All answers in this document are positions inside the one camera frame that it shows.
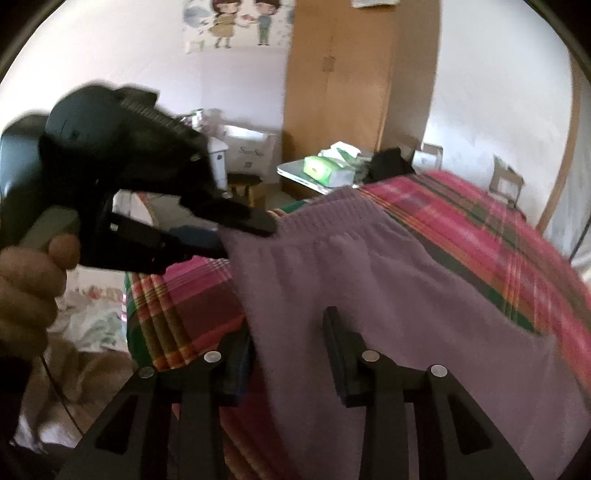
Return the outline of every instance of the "plaid bedspread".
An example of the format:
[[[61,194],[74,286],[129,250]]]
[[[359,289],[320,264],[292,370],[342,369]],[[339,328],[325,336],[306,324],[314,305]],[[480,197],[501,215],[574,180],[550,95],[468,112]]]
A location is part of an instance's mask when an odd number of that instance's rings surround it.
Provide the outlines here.
[[[591,293],[518,212],[447,172],[396,177],[359,191],[509,320],[555,335],[565,361],[591,393]],[[273,213],[288,215],[302,205]],[[244,313],[231,279],[227,261],[199,257],[161,277],[127,274],[128,343],[136,361],[159,371],[181,367],[237,329]],[[268,437],[257,440],[260,432],[228,411],[222,426],[226,463],[236,478],[292,478],[280,467],[283,453],[270,451]]]

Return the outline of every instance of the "cartoon couple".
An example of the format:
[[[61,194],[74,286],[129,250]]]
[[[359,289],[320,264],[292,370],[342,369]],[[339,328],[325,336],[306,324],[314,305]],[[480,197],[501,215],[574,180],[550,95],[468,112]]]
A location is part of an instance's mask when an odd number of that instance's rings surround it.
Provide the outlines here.
[[[215,47],[219,48],[222,39],[226,39],[226,48],[230,48],[230,39],[235,34],[235,27],[248,28],[248,25],[236,23],[238,9],[243,0],[212,0],[212,10],[216,13],[213,26],[209,29],[212,35],[217,37]],[[271,20],[273,15],[281,6],[281,0],[254,0],[259,17],[243,15],[244,20],[251,24],[258,23],[259,45],[269,45],[269,32],[271,31]]]

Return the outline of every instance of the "metal rivet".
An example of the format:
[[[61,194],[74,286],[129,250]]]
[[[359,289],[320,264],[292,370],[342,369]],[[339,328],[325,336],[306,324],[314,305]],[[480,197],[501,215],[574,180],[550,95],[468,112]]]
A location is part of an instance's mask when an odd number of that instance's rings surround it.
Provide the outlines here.
[[[447,368],[443,365],[433,365],[431,367],[431,373],[436,377],[443,378],[447,375]]]
[[[222,354],[217,350],[212,350],[211,352],[207,352],[205,355],[203,355],[203,359],[208,364],[214,364],[222,359]]]
[[[366,362],[377,362],[379,360],[379,353],[373,350],[366,350],[361,355],[361,358]]]
[[[154,369],[152,367],[142,367],[139,369],[138,375],[140,378],[150,378],[154,375]]]

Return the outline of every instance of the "cartoon boy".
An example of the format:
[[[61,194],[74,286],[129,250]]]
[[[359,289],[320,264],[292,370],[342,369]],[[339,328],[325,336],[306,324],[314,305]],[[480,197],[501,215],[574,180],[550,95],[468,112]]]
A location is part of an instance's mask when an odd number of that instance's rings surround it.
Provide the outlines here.
[[[256,10],[259,12],[259,45],[269,46],[269,32],[271,20],[281,6],[281,0],[255,0]]]

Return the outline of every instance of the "cable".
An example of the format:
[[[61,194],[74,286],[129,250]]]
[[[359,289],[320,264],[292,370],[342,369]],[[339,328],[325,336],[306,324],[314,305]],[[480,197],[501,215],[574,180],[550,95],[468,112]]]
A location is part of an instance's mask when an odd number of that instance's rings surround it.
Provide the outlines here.
[[[47,373],[47,378],[49,378],[49,383],[51,384],[53,391],[57,395],[57,398],[60,400],[61,405],[64,407],[64,410],[66,411],[66,413],[70,417],[70,420],[74,424],[74,427],[76,427],[76,430],[78,430],[78,432],[80,433],[81,436],[84,436],[82,429],[78,426],[78,424],[76,423],[76,420],[74,420],[74,416],[71,414],[70,409],[66,405],[66,396],[63,394],[59,385],[56,383],[56,381],[51,376],[51,372],[49,371],[49,367],[47,366],[45,358],[42,355],[39,358],[41,359],[41,363],[43,364],[43,368],[45,369],[45,372]]]
[[[581,245],[583,243],[583,240],[585,240],[585,237],[587,236],[587,232],[589,231],[589,227],[590,226],[591,226],[591,216],[589,216],[589,220],[587,220],[587,223],[585,224],[585,228],[583,229],[583,233],[581,234],[581,237],[579,238],[579,241],[577,242],[577,245],[575,246],[573,252],[570,254],[570,258],[569,258],[569,262],[570,263],[573,262],[574,256],[579,251],[579,248],[581,248]]]

